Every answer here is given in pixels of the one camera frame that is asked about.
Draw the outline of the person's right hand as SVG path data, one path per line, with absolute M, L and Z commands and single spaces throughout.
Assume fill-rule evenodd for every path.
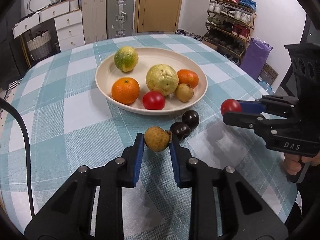
M 284 166 L 288 174 L 293 176 L 297 175 L 302 169 L 302 165 L 300 162 L 310 163 L 310 165 L 312 166 L 317 166 L 320 163 L 319 153 L 313 158 L 301 157 L 301 156 L 289 154 L 289 153 L 284 154 Z

